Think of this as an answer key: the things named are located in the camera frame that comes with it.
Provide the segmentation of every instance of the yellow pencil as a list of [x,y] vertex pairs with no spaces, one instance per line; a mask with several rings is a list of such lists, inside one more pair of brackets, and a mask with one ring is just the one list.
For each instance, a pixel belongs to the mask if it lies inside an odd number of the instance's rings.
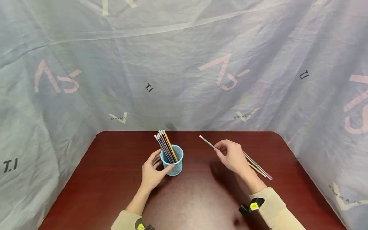
[[165,130],[162,130],[162,131],[163,131],[163,134],[165,135],[165,138],[166,138],[166,140],[167,140],[167,142],[168,142],[168,144],[169,144],[169,146],[170,146],[171,151],[172,151],[172,152],[173,152],[173,154],[174,154],[174,157],[175,157],[176,162],[178,162],[179,160],[178,160],[178,158],[176,157],[176,154],[175,154],[175,152],[174,152],[174,149],[173,149],[173,147],[171,146],[170,140],[169,140],[169,138],[167,137]]

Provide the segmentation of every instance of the pink letter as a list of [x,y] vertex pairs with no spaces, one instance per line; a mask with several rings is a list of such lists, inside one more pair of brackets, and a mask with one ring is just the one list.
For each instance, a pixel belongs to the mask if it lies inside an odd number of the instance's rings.
[[221,84],[221,81],[222,81],[222,78],[224,77],[224,74],[225,74],[225,71],[226,71],[226,68],[227,68],[227,65],[229,64],[229,60],[230,60],[230,56],[231,56],[231,53],[223,56],[223,57],[220,57],[216,60],[213,60],[207,64],[204,64],[202,65],[201,67],[199,67],[198,69],[199,70],[205,70],[211,66],[214,66],[214,65],[217,65],[221,62],[223,62],[222,64],[222,68],[221,68],[221,71],[220,71],[220,75],[219,75],[219,78],[217,79],[217,85],[220,85]]
[[[359,83],[366,83],[368,84],[368,76],[361,76],[361,75],[351,75],[350,81],[359,82]],[[347,112],[357,104],[361,103],[365,99],[368,98],[368,90],[363,92],[361,95],[354,98],[351,102],[347,103],[344,106],[344,111]]]
[[57,77],[59,80],[61,81],[68,81],[68,82],[72,82],[74,84],[74,88],[72,89],[64,89],[65,93],[74,93],[75,91],[77,91],[77,89],[79,88],[79,84],[78,82],[76,82],[75,80],[68,78],[68,77]]
[[42,60],[40,62],[40,64],[38,65],[38,69],[36,71],[36,75],[35,75],[35,91],[36,92],[39,92],[38,86],[39,86],[40,78],[41,78],[41,75],[42,75],[43,71],[45,71],[45,73],[49,77],[52,85],[54,86],[54,89],[56,90],[56,92],[60,93],[61,90],[60,90],[59,86],[57,85],[57,83],[55,81],[55,78],[52,76],[52,73],[51,73],[49,67],[47,66],[45,60]]
[[368,105],[363,107],[363,115],[362,116],[363,116],[363,118],[362,118],[363,125],[359,129],[354,129],[354,128],[351,127],[351,124],[350,124],[350,117],[351,116],[345,117],[345,129],[349,133],[353,133],[353,134],[364,134],[364,133],[368,132]]
[[227,77],[234,82],[233,85],[231,87],[227,87],[225,85],[222,85],[222,88],[226,91],[231,90],[232,88],[234,88],[236,86],[236,84],[238,84],[238,80],[236,80],[236,78],[234,76],[232,76],[230,73],[227,74]]

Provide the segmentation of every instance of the pencil holder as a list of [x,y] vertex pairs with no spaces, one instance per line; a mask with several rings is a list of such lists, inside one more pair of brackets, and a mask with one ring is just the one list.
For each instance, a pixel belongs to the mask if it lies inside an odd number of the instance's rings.
[[[174,163],[175,167],[172,170],[170,170],[167,174],[169,176],[176,176],[183,169],[183,156],[184,156],[184,152],[177,145],[171,145],[171,146],[173,147],[173,150],[175,152],[175,155],[178,158],[178,162]],[[168,163],[169,161],[166,158],[166,155],[163,153],[163,151],[161,151],[160,157],[161,157],[161,161],[162,161],[162,164],[163,164],[163,168],[166,168],[167,166],[171,165],[170,163]]]

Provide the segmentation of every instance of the finger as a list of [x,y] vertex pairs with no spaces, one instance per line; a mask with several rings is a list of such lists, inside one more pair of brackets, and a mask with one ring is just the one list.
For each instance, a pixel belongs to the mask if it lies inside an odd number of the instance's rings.
[[228,141],[226,141],[226,140],[221,140],[221,141],[219,141],[219,142],[217,142],[216,144],[215,144],[215,147],[216,148],[223,148],[223,147],[225,147],[225,148],[227,148],[227,146],[229,145],[229,142]]
[[223,155],[223,153],[220,150],[218,150],[218,149],[215,149],[215,152],[216,152],[216,155],[221,160],[221,162],[223,162],[223,160],[225,160],[225,156]]
[[154,168],[154,169],[156,169],[156,168],[157,168],[161,163],[162,163],[162,161],[157,162],[157,163],[153,166],[153,168]]
[[167,173],[170,172],[170,170],[172,170],[175,167],[174,164],[168,165],[166,168],[164,168],[163,170],[161,170],[163,175],[166,175]]
[[153,159],[152,165],[156,164],[159,160],[161,160],[160,155],[155,156],[155,158]]
[[159,154],[160,154],[160,152],[161,152],[161,149],[158,149],[158,150],[154,151],[154,152],[149,156],[149,158],[148,158],[148,160],[147,160],[147,161],[149,161],[150,163],[153,163],[153,160],[155,159],[155,157],[156,157],[157,155],[159,155]]

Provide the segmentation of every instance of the person's right hand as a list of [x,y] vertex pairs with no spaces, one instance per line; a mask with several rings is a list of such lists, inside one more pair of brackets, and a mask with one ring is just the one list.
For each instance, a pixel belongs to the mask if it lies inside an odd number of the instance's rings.
[[215,144],[215,152],[221,162],[231,171],[240,175],[251,168],[243,155],[241,145],[230,140],[221,140]]

